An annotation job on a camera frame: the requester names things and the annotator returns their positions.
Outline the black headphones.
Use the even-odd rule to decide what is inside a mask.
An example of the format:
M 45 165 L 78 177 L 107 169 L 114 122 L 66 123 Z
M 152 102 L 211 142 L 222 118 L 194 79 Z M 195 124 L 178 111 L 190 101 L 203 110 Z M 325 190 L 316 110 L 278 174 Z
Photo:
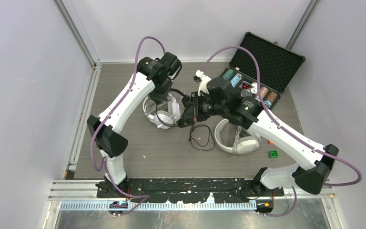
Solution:
M 168 129 L 177 127 L 177 121 L 181 118 L 180 102 L 171 94 L 168 95 L 167 111 L 158 111 L 158 104 L 155 105 L 155 124 L 157 128 Z

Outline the small white headphones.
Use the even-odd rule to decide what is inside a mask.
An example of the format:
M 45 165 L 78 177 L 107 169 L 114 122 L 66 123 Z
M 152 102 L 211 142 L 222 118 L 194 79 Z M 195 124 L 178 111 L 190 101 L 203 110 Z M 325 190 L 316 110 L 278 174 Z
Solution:
M 158 129 L 169 129 L 181 118 L 180 104 L 175 96 L 168 94 L 167 100 L 156 104 L 148 96 L 145 97 L 142 109 L 146 118 Z

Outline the large white grey headphones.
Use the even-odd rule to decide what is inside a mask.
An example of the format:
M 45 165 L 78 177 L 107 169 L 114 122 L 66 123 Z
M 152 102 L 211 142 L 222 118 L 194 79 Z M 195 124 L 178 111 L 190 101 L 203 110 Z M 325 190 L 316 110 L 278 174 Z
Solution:
M 222 142 L 224 128 L 230 124 L 228 119 L 221 120 L 214 129 L 214 139 L 218 147 L 232 155 L 244 155 L 257 150 L 260 147 L 260 135 L 236 126 L 232 146 L 224 145 Z

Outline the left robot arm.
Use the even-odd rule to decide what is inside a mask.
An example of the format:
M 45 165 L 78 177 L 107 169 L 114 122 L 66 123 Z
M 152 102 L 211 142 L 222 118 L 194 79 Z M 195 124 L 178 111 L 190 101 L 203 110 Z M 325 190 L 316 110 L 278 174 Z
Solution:
M 123 163 L 128 140 L 121 135 L 121 131 L 140 104 L 144 106 L 144 114 L 158 128 L 173 126 L 181 112 L 170 89 L 181 67 L 181 61 L 170 52 L 160 59 L 141 59 L 136 72 L 109 107 L 97 117 L 91 115 L 87 120 L 92 136 L 91 146 L 99 149 L 103 157 L 105 182 L 109 185 L 109 192 L 117 198 L 123 197 L 128 188 Z

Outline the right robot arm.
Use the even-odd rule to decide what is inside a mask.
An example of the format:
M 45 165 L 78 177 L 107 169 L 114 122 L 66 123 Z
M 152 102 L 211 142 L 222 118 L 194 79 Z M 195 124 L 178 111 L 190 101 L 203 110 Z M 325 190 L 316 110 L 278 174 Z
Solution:
M 295 164 L 279 168 L 261 168 L 253 182 L 253 190 L 265 196 L 276 187 L 298 186 L 310 194 L 319 194 L 330 174 L 339 149 L 322 145 L 303 136 L 281 122 L 254 95 L 241 96 L 240 82 L 232 86 L 224 77 L 194 76 L 199 89 L 184 102 L 179 128 L 191 126 L 218 115 L 233 125 L 272 141 L 287 153 Z

